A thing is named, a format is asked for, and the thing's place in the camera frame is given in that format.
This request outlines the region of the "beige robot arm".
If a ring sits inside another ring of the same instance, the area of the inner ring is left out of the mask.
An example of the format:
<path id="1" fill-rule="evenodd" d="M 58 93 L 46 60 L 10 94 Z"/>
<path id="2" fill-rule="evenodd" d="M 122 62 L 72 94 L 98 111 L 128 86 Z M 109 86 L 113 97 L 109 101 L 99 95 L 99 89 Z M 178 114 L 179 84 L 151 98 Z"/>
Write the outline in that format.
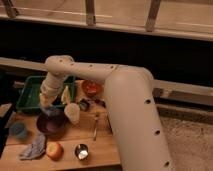
<path id="1" fill-rule="evenodd" d="M 68 55 L 45 61 L 41 92 L 59 94 L 68 76 L 104 86 L 104 100 L 123 171 L 176 171 L 153 98 L 149 70 L 119 64 L 74 62 Z"/>

